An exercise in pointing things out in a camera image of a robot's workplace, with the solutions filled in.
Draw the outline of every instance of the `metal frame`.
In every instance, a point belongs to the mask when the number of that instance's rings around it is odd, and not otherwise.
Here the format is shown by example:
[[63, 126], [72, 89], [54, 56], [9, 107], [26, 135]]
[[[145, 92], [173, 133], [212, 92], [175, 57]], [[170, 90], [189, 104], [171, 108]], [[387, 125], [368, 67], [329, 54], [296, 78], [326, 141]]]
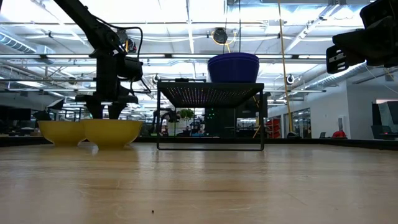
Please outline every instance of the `metal frame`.
[[157, 118], [156, 118], [156, 148], [158, 150], [174, 150], [174, 151], [263, 151], [264, 150], [264, 113], [263, 113], [263, 91], [259, 92], [259, 125], [260, 125], [260, 148], [259, 149], [189, 149], [189, 148], [161, 148], [160, 147], [160, 97], [161, 91], [157, 92]]

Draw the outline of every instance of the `ceiling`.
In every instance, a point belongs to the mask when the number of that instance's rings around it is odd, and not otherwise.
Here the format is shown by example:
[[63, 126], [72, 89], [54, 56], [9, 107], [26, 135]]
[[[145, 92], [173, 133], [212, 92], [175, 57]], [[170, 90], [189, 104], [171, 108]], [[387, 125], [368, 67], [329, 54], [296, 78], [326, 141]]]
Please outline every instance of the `ceiling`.
[[[278, 6], [275, 4], [277, 1], [263, 3], [265, 1], [241, 0], [240, 6], [239, 1], [234, 0], [81, 2], [88, 6], [92, 14], [109, 23], [141, 27], [144, 32], [143, 54], [222, 54], [228, 49], [217, 45], [211, 38], [216, 27], [226, 27], [231, 52], [239, 52], [240, 49], [251, 54], [279, 55], [282, 50], [281, 39], [278, 38], [280, 27]], [[329, 5], [325, 0], [284, 2], [287, 4], [281, 5], [281, 18], [285, 53], [297, 55], [325, 55], [326, 49], [333, 45], [333, 35], [363, 27], [359, 12], [369, 3], [362, 0], [346, 1], [347, 4], [342, 5]], [[89, 54], [93, 51], [84, 32], [53, 0], [3, 0], [0, 34], [6, 34], [35, 49], [36, 53], [43, 53], [40, 52], [43, 46], [46, 46], [47, 53], [53, 54]], [[137, 30], [130, 30], [128, 35], [136, 43], [139, 42]], [[5, 45], [0, 45], [0, 52], [21, 54]], [[26, 60], [8, 61], [19, 66], [29, 64]], [[144, 62], [144, 76], [148, 80], [155, 74], [161, 78], [207, 76], [206, 60], [165, 58]], [[33, 65], [34, 63], [26, 68], [44, 74], [45, 67]], [[54, 72], [55, 78], [92, 78], [96, 75], [94, 63], [79, 67], [54, 65], [49, 69], [53, 72], [61, 70]], [[324, 60], [288, 62], [285, 69], [287, 74], [298, 78], [294, 86], [308, 83], [326, 73]], [[284, 79], [281, 60], [262, 61], [257, 82], [265, 83], [268, 89], [282, 88]]]

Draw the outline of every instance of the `shelf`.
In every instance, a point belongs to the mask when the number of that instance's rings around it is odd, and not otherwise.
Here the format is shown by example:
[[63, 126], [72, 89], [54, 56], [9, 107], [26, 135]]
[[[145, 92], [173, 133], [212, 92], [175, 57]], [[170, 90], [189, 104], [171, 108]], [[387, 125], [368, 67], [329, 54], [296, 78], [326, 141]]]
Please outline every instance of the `shelf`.
[[158, 82], [176, 108], [236, 108], [264, 89], [263, 83]]

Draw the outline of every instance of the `yellow bowl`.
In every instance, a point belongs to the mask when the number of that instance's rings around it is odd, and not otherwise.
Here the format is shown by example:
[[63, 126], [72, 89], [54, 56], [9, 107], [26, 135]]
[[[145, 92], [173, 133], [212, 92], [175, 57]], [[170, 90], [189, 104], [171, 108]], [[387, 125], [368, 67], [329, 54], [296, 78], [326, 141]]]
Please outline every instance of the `yellow bowl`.
[[122, 149], [139, 135], [142, 121], [116, 119], [84, 119], [86, 138], [96, 144], [99, 150]]
[[71, 121], [39, 121], [40, 132], [55, 146], [77, 146], [86, 139], [83, 124]]

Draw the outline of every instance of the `black metal rack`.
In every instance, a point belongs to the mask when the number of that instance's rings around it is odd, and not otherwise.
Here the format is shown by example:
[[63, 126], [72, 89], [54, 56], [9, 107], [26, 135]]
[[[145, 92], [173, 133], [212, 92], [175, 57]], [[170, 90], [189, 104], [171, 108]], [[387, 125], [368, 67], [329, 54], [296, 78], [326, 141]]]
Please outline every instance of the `black metal rack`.
[[259, 107], [260, 148], [259, 149], [180, 149], [160, 148], [160, 97], [161, 93], [176, 108], [236, 108], [257, 93], [260, 93], [259, 105], [263, 101], [263, 83], [189, 83], [162, 82], [157, 83], [157, 148], [159, 150], [183, 151], [263, 151], [264, 150], [264, 115]]

